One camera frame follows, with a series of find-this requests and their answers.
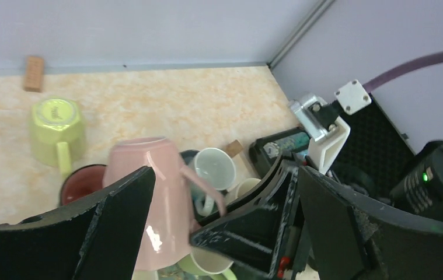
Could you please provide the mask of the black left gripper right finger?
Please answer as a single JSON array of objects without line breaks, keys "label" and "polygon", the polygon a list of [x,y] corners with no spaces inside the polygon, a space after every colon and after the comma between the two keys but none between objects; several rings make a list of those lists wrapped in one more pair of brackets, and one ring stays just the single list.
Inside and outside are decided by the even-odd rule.
[{"label": "black left gripper right finger", "polygon": [[305,225],[321,279],[443,279],[443,222],[386,205],[305,166]]}]

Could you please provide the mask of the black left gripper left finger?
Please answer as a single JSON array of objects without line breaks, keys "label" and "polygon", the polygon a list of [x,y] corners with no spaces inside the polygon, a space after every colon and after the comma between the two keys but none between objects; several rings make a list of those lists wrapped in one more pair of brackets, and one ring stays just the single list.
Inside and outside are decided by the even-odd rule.
[{"label": "black left gripper left finger", "polygon": [[0,279],[131,279],[154,186],[144,166],[66,206],[0,224]]}]

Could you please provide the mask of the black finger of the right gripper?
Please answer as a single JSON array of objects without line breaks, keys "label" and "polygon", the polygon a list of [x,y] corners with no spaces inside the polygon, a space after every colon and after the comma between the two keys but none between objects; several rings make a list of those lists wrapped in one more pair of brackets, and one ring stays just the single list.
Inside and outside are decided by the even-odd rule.
[{"label": "black finger of the right gripper", "polygon": [[261,277],[277,275],[298,212],[299,164],[280,155],[257,186],[210,214],[190,235],[194,247],[218,253]]}]

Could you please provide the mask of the cream patterned mug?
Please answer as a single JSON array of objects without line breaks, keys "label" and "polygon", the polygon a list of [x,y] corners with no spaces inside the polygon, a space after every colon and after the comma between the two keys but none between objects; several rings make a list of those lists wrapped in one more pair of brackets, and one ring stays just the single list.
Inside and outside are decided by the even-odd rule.
[{"label": "cream patterned mug", "polygon": [[249,193],[261,180],[259,178],[247,178],[241,181],[235,188],[230,190],[225,196],[225,202],[227,204],[234,202],[238,198]]}]

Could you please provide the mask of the pink upside-down mug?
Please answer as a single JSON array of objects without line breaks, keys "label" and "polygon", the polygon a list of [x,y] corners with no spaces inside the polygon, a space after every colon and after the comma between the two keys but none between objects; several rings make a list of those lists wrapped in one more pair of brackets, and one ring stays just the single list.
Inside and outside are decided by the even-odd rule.
[{"label": "pink upside-down mug", "polygon": [[73,171],[62,184],[59,206],[101,190],[106,167],[106,164],[90,164]]}]

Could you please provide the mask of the pale pink tall mug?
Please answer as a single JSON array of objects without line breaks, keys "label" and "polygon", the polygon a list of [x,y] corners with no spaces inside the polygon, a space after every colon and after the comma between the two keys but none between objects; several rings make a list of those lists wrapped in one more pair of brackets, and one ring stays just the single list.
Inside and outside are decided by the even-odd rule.
[{"label": "pale pink tall mug", "polygon": [[189,235],[197,221],[189,181],[213,197],[221,216],[227,209],[223,196],[185,164],[176,145],[164,136],[116,143],[109,152],[103,186],[142,166],[154,170],[156,181],[135,269],[154,271],[175,264],[191,252]]}]

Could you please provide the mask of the light green upside-down mug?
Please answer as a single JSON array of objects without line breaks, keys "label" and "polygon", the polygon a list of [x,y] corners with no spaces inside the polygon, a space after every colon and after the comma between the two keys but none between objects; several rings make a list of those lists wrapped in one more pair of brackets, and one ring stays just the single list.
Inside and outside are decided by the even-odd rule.
[{"label": "light green upside-down mug", "polygon": [[207,276],[211,279],[237,280],[231,270],[233,261],[217,253],[192,247],[190,254],[178,263],[186,273],[196,276]]}]

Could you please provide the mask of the white and blue mug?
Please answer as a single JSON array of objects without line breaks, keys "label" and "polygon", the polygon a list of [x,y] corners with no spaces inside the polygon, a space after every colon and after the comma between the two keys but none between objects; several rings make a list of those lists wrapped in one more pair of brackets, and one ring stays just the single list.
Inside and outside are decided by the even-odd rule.
[{"label": "white and blue mug", "polygon": [[[205,148],[199,151],[190,161],[188,167],[218,192],[226,191],[236,179],[233,160],[218,148]],[[201,216],[211,214],[215,209],[215,200],[194,183],[190,183],[190,190],[196,212]]]}]

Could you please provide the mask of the yellow mug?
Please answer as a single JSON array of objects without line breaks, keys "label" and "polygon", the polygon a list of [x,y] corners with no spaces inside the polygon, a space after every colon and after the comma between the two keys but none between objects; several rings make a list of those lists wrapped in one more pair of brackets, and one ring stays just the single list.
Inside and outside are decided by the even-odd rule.
[{"label": "yellow mug", "polygon": [[132,275],[132,280],[159,280],[157,271],[143,271],[135,270]]}]

